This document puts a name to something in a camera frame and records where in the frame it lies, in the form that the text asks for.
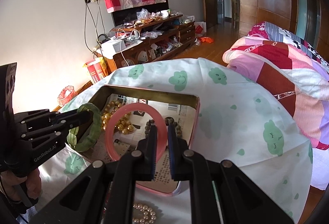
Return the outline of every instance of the pink bangle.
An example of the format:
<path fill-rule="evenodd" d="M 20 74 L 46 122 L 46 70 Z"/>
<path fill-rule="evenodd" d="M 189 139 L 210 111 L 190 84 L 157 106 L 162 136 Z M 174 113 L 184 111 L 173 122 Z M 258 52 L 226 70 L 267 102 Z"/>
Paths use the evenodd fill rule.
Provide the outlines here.
<path fill-rule="evenodd" d="M 120 159 L 120 155 L 116 152 L 113 145 L 114 127 L 116 123 L 119 122 L 121 117 L 132 111 L 143 111 L 148 113 L 153 118 L 158 129 L 156 162 L 159 161 L 167 146 L 167 127 L 161 114 L 150 105 L 144 103 L 126 104 L 111 116 L 105 130 L 105 145 L 109 156 L 113 161 L 118 161 Z"/>

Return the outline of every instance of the wooden tv cabinet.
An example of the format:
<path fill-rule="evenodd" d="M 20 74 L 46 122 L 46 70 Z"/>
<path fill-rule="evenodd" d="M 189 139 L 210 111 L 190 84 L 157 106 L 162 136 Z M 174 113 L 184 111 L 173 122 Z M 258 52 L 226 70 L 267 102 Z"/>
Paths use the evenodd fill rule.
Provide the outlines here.
<path fill-rule="evenodd" d="M 168 60 L 174 57 L 175 55 L 181 53 L 184 49 L 189 47 L 190 45 L 194 44 L 195 41 L 195 26 L 194 22 L 187 23 L 187 24 L 181 24 L 181 25 L 171 25 L 172 21 L 174 19 L 177 19 L 181 17 L 182 15 L 179 16 L 174 16 L 174 17 L 169 17 L 167 19 L 159 20 L 159 21 L 153 21 L 149 24 L 145 24 L 142 26 L 138 26 L 135 29 L 140 31 L 141 33 L 144 32 L 145 29 L 147 29 L 150 26 L 153 25 L 158 25 L 163 23 L 164 25 L 170 25 L 172 28 L 170 28 L 168 31 L 165 31 L 162 35 L 159 35 L 155 39 L 150 39 L 147 38 L 143 40 L 140 44 L 133 46 L 133 47 L 128 47 L 127 49 L 122 51 L 122 54 L 124 55 L 124 58 L 128 61 L 129 65 L 135 65 L 135 64 L 142 64 L 142 63 L 149 63 L 149 62 L 155 62 L 155 61 L 163 61 L 163 60 Z M 113 28 L 113 31 L 117 31 L 118 28 L 121 27 L 115 27 Z M 128 28 L 122 28 L 127 32 L 131 32 L 134 30 L 134 28 L 128 29 Z M 162 54 L 159 57 L 156 57 L 154 49 L 151 48 L 152 44 L 156 44 L 157 42 L 160 42 L 162 40 L 165 40 L 169 37 L 176 37 L 177 41 L 181 42 L 182 45 L 180 47 L 174 48 L 171 51 Z M 109 59 L 105 57 L 105 61 L 107 62 L 109 72 L 114 72 L 116 69 L 119 69 L 121 67 L 126 67 L 127 63 L 122 57 L 121 52 L 116 53 L 113 55 L 113 59 Z M 139 60 L 140 55 L 146 55 L 147 56 L 147 61 L 141 62 Z M 98 57 L 101 57 L 102 55 L 96 52 L 96 55 Z"/>

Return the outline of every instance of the white wall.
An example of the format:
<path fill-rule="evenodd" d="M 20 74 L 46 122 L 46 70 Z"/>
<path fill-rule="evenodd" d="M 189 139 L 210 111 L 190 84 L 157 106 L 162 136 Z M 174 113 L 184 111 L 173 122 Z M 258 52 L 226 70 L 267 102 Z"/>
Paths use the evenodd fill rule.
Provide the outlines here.
<path fill-rule="evenodd" d="M 172 9 L 202 16 L 202 0 L 168 0 Z M 114 25 L 100 1 L 105 29 Z M 96 17 L 97 5 L 90 4 Z M 0 0 L 0 65 L 17 62 L 14 112 L 54 109 L 67 85 L 86 83 L 82 65 L 93 58 L 86 49 L 84 0 Z M 95 30 L 87 15 L 87 43 L 95 45 Z"/>

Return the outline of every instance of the clutter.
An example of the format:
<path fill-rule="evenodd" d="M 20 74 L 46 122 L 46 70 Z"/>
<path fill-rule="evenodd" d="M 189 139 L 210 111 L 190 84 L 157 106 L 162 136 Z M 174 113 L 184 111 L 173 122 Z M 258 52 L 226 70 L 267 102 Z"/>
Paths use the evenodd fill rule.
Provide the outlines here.
<path fill-rule="evenodd" d="M 169 13 L 170 13 L 170 9 L 161 11 L 162 18 L 163 19 L 169 18 Z"/>
<path fill-rule="evenodd" d="M 201 45 L 201 41 L 200 41 L 198 38 L 196 38 L 196 39 L 195 39 L 195 44 L 196 44 L 197 46 L 199 46 L 199 45 Z"/>
<path fill-rule="evenodd" d="M 206 33 L 207 26 L 206 26 L 206 23 L 204 21 L 195 22 L 194 25 L 195 25 L 196 36 L 202 36 L 203 34 Z"/>
<path fill-rule="evenodd" d="M 198 39 L 201 41 L 201 42 L 206 42 L 206 43 L 213 43 L 214 40 L 210 37 L 198 37 Z"/>
<path fill-rule="evenodd" d="M 180 47 L 183 45 L 183 43 L 177 41 L 177 38 L 175 36 L 173 39 L 169 39 L 169 41 L 173 45 L 174 48 L 177 48 L 177 47 Z"/>
<path fill-rule="evenodd" d="M 148 61 L 148 58 L 147 58 L 147 53 L 146 51 L 141 51 L 139 54 L 138 54 L 138 57 L 137 57 L 137 60 L 138 60 L 138 64 L 143 64 L 145 62 Z"/>
<path fill-rule="evenodd" d="M 177 11 L 175 11 L 175 10 L 173 10 L 172 12 L 170 12 L 170 16 L 171 17 L 173 17 L 173 16 L 178 16 L 178 15 L 183 15 L 183 13 L 182 12 L 177 12 Z"/>
<path fill-rule="evenodd" d="M 59 106 L 63 107 L 67 104 L 71 99 L 73 99 L 77 93 L 74 91 L 74 86 L 66 86 L 60 92 L 59 96 L 57 97 L 57 102 Z"/>
<path fill-rule="evenodd" d="M 157 50 L 157 49 L 158 49 L 158 47 L 159 47 L 159 46 L 158 46 L 158 45 L 156 45 L 156 44 L 152 44 L 152 45 L 151 45 L 151 48 L 152 48 L 153 50 Z"/>
<path fill-rule="evenodd" d="M 147 11 L 147 9 L 142 9 L 141 11 L 136 12 L 137 20 L 147 20 L 151 17 L 151 13 Z"/>
<path fill-rule="evenodd" d="M 159 35 L 162 35 L 163 31 L 146 31 L 144 33 L 142 33 L 140 36 L 141 37 L 149 37 L 150 39 L 155 39 L 157 38 Z"/>
<path fill-rule="evenodd" d="M 96 84 L 98 81 L 108 76 L 106 63 L 103 57 L 92 59 L 86 62 L 83 67 L 87 69 L 93 84 Z"/>
<path fill-rule="evenodd" d="M 161 54 L 167 53 L 173 48 L 172 44 L 169 43 L 169 39 L 157 42 L 157 46 L 161 48 Z"/>
<path fill-rule="evenodd" d="M 182 23 L 190 23 L 190 22 L 194 22 L 195 21 L 195 17 L 194 16 L 183 16 L 182 17 Z"/>
<path fill-rule="evenodd" d="M 179 19 L 174 19 L 173 22 L 172 22 L 173 25 L 180 25 L 180 21 Z"/>
<path fill-rule="evenodd" d="M 151 18 L 158 19 L 160 17 L 161 17 L 161 12 L 151 13 Z"/>
<path fill-rule="evenodd" d="M 124 61 L 121 61 L 122 67 L 133 66 L 133 65 L 135 65 L 135 63 L 131 59 L 126 59 Z"/>

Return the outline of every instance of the cloth cover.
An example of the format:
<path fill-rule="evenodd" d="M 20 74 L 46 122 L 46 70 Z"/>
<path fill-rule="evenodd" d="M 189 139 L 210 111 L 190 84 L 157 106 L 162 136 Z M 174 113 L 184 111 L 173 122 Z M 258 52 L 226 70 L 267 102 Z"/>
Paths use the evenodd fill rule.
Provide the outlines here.
<path fill-rule="evenodd" d="M 105 84 L 199 96 L 201 107 L 192 149 L 212 161 L 232 160 L 298 222 L 310 186 L 312 147 L 282 104 L 262 86 L 203 58 L 176 59 L 118 69 L 62 110 L 88 102 Z M 69 148 L 45 162 L 40 168 L 43 193 L 37 209 L 87 165 Z M 157 212 L 158 224 L 191 223 L 187 182 L 174 197 L 136 189 L 135 201 L 151 206 Z"/>

